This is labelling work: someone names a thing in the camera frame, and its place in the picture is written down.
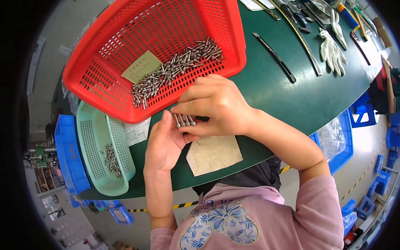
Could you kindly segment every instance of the cardboard tag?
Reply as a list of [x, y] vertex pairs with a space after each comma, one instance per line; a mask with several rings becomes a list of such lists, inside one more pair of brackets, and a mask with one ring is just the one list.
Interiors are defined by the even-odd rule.
[[145, 74], [157, 70], [161, 66], [161, 61], [149, 50], [136, 59], [123, 73], [122, 77], [128, 79], [133, 84], [137, 84], [143, 79]]
[[194, 176], [227, 168], [243, 160], [235, 136], [201, 136], [192, 142], [186, 160]]

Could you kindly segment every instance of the plastic bag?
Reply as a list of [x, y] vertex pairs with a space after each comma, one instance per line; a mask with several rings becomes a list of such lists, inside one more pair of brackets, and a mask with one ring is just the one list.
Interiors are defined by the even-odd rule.
[[339, 117], [336, 117], [318, 130], [318, 138], [320, 148], [328, 162], [332, 161], [335, 156], [342, 153], [346, 148], [346, 139], [344, 138]]
[[348, 214], [346, 216], [343, 216], [343, 227], [344, 227], [344, 235], [346, 236], [346, 232], [349, 232], [354, 223], [356, 223], [357, 220], [357, 213], [352, 212], [351, 214]]
[[[86, 31], [89, 29], [89, 27], [94, 23], [94, 21], [97, 19], [97, 17], [93, 17], [90, 22], [88, 22], [85, 27], [82, 29], [82, 32], [80, 33], [79, 37], [76, 38], [75, 42], [72, 44], [72, 46], [69, 49], [67, 60], [65, 64], [67, 64], [68, 60], [70, 59], [71, 54], [74, 52], [76, 46], [78, 45], [79, 41], [82, 39], [83, 35], [86, 33]], [[63, 98], [68, 97], [68, 102], [70, 103], [70, 110], [71, 113], [76, 116], [76, 112], [78, 111], [78, 106], [79, 106], [79, 98], [76, 96], [74, 93], [71, 93], [64, 85], [64, 80], [61, 80], [61, 89], [63, 93]]]

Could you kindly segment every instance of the blue floral print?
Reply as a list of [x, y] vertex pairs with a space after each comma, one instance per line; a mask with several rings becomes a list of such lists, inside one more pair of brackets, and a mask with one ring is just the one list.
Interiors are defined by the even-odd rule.
[[180, 239], [181, 250], [200, 249], [213, 231], [225, 234], [238, 244], [250, 244], [259, 237], [256, 224], [247, 216], [244, 199], [192, 212], [193, 223]]

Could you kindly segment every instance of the red plastic basket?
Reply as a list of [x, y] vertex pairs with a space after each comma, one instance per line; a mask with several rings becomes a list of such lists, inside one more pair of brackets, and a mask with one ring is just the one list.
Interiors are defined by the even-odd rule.
[[[148, 99], [132, 105], [132, 83], [121, 74], [150, 50], [162, 62], [210, 36], [222, 48], [221, 63], [178, 74]], [[139, 123], [178, 101], [199, 76], [237, 74], [246, 63], [246, 44], [236, 0], [117, 0], [92, 24], [63, 73], [65, 86], [80, 99], [126, 123]]]

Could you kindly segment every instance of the mint green plastic basket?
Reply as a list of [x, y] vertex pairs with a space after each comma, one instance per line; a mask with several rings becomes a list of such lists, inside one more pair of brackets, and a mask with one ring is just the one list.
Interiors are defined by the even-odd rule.
[[[76, 125], [86, 169], [93, 185], [101, 194], [118, 196], [128, 191], [128, 181], [136, 173], [123, 123], [81, 101], [76, 113]], [[113, 145], [123, 179], [106, 168], [101, 151]]]

